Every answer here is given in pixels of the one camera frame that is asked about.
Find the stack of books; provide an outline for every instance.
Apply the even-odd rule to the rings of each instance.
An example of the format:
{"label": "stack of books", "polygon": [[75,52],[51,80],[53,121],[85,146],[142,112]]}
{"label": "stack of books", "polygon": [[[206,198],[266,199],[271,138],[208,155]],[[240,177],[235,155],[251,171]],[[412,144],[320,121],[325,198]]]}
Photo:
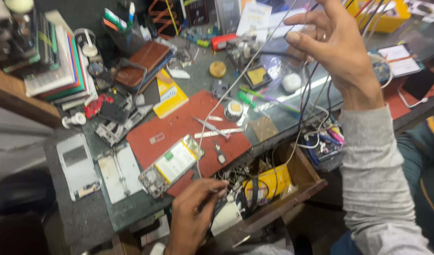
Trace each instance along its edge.
{"label": "stack of books", "polygon": [[88,58],[78,47],[74,35],[55,25],[44,14],[38,15],[32,30],[38,54],[26,63],[3,68],[25,81],[26,95],[51,102],[68,110],[97,99],[93,78],[88,74]]}

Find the white plastic part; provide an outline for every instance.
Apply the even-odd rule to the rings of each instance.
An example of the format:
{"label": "white plastic part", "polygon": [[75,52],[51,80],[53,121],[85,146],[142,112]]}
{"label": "white plastic part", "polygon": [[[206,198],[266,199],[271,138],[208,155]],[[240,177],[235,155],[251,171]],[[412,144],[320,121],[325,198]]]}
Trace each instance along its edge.
{"label": "white plastic part", "polygon": [[190,79],[190,74],[183,70],[170,69],[171,77],[178,79]]}
{"label": "white plastic part", "polygon": [[65,128],[70,129],[72,126],[85,125],[86,117],[83,113],[76,113],[72,117],[64,117],[61,122]]}
{"label": "white plastic part", "polygon": [[297,73],[290,73],[283,78],[281,84],[283,85],[283,88],[286,90],[286,92],[293,93],[300,88],[302,79]]}

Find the forearm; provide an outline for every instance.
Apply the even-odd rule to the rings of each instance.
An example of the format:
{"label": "forearm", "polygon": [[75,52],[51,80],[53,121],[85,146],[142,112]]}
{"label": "forearm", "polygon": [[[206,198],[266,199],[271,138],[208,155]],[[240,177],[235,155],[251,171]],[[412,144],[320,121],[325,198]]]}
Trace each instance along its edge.
{"label": "forearm", "polygon": [[345,222],[364,254],[427,253],[387,107],[343,111]]}

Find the paper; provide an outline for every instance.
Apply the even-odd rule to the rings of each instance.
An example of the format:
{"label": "paper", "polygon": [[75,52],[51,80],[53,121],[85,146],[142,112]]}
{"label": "paper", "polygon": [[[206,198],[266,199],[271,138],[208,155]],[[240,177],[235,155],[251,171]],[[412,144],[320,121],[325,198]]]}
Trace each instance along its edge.
{"label": "paper", "polygon": [[417,72],[420,70],[417,62],[415,62],[415,60],[412,58],[397,62],[391,62],[390,67],[394,77],[410,72]]}
{"label": "paper", "polygon": [[[291,10],[288,13],[287,18],[294,16],[296,14],[299,14],[299,13],[305,13],[305,12],[306,12],[305,8]],[[301,31],[304,28],[304,25],[286,26],[285,24],[283,24],[283,17],[285,16],[286,13],[287,13],[287,11],[282,11],[282,12],[277,12],[277,13],[271,15],[271,17],[269,19],[269,32],[270,33],[273,32],[274,29],[281,22],[281,25],[277,28],[277,30],[275,31],[272,38],[283,37],[290,29],[291,29],[291,31]]]}
{"label": "paper", "polygon": [[271,6],[256,2],[246,3],[236,35],[243,36],[249,32],[256,32],[256,40],[265,42],[271,12]]}
{"label": "paper", "polygon": [[407,58],[411,55],[409,51],[407,51],[406,47],[404,47],[404,45],[379,49],[378,52],[389,61]]}

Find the green tool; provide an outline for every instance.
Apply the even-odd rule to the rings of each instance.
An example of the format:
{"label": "green tool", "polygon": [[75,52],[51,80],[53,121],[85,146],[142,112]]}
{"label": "green tool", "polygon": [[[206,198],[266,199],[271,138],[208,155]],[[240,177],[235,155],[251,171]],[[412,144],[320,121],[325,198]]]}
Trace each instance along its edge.
{"label": "green tool", "polygon": [[269,116],[267,113],[265,113],[263,110],[259,109],[259,107],[256,106],[254,102],[250,100],[250,98],[247,97],[242,91],[239,91],[237,93],[237,97],[240,98],[244,103],[248,104],[249,106],[253,107],[254,109],[257,109],[260,113],[262,113],[264,116],[266,116],[268,119],[271,119],[271,116]]}
{"label": "green tool", "polygon": [[275,101],[275,102],[279,103],[281,106],[283,106],[283,107],[285,107],[285,108],[287,108],[287,109],[289,109],[289,110],[291,110],[291,111],[293,111],[293,112],[300,113],[300,110],[299,110],[299,109],[296,109],[296,108],[294,108],[293,106],[288,105],[288,104],[286,104],[286,103],[284,103],[284,102],[280,102],[280,101],[278,101],[277,99],[275,99],[275,98],[273,98],[273,97],[262,95],[262,94],[260,94],[260,93],[257,93],[257,92],[255,92],[255,91],[251,90],[251,89],[247,89],[247,88],[244,87],[244,86],[239,86],[239,88],[240,88],[242,91],[247,92],[248,94],[252,94],[252,95],[254,95],[254,96],[256,96],[256,97],[260,97],[260,98],[262,98],[262,99],[264,99],[264,100],[266,100],[266,101]]}

